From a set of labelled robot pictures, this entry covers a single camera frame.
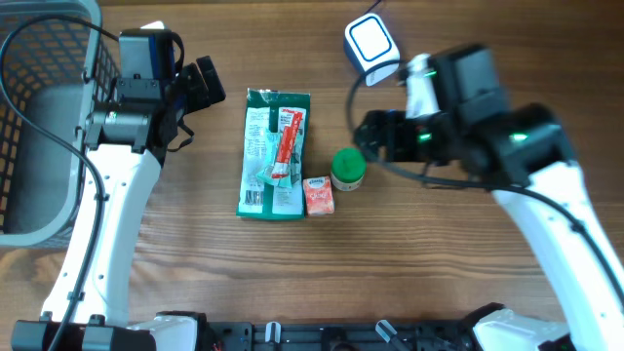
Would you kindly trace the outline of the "red tissue pack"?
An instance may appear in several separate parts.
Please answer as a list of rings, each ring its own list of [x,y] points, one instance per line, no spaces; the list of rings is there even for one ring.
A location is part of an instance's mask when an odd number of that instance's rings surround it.
[[[328,176],[307,178],[303,181],[308,215],[331,215],[335,211],[331,179]]]

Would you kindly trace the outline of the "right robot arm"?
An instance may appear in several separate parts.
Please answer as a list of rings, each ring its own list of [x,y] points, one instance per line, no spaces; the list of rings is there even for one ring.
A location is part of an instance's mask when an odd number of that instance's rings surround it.
[[[351,131],[384,169],[444,189],[483,189],[526,238],[565,318],[492,303],[457,326],[461,350],[619,350],[623,266],[594,211],[576,154],[545,105],[510,104],[490,49],[472,44],[397,60],[402,111],[369,112]]]

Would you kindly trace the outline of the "green glove package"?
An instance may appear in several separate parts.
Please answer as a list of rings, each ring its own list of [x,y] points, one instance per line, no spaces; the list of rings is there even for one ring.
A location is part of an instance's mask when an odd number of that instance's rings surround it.
[[[236,215],[263,220],[305,217],[303,157],[311,96],[271,90],[247,92],[243,162]],[[285,129],[300,122],[289,160],[278,156]]]

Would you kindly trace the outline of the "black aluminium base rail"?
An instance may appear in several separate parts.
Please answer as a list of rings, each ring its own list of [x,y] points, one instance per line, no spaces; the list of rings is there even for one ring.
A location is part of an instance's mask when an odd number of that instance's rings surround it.
[[[390,324],[252,324],[208,322],[203,315],[159,315],[129,327],[131,350],[480,350],[461,321]]]

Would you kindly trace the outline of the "red toothpaste tube box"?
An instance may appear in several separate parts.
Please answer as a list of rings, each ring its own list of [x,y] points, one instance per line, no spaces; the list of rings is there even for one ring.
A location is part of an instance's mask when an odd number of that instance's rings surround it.
[[[290,173],[290,161],[294,144],[304,116],[305,112],[302,109],[280,109],[278,122],[280,130],[282,131],[282,138],[273,164],[272,178],[284,178]]]

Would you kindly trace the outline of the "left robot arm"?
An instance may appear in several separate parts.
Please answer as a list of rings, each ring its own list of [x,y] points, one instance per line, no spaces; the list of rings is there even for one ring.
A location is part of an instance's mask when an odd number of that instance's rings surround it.
[[[141,218],[183,118],[225,92],[212,61],[186,63],[169,29],[128,29],[118,43],[121,73],[78,152],[87,174],[61,272],[39,319],[15,324],[15,350],[202,350],[212,339],[202,313],[131,324],[128,293]]]

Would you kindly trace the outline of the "grey plastic shopping basket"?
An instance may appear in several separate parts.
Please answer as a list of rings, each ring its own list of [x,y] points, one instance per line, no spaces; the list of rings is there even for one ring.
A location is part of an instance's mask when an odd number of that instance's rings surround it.
[[[67,246],[84,167],[36,126],[80,149],[86,118],[119,70],[95,0],[4,1],[1,91],[1,245]]]

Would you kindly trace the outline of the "white barcode scanner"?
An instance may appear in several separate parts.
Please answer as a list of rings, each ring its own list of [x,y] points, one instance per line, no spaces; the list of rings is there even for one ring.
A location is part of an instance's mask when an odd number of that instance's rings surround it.
[[[400,51],[377,14],[365,14],[344,29],[345,54],[360,72],[391,60],[400,59]]]

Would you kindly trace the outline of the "green lid jar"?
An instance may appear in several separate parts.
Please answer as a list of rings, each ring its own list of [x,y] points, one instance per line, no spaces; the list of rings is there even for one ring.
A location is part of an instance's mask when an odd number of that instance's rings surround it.
[[[363,182],[367,161],[360,150],[343,148],[335,153],[331,162],[331,183],[340,191],[352,191]]]

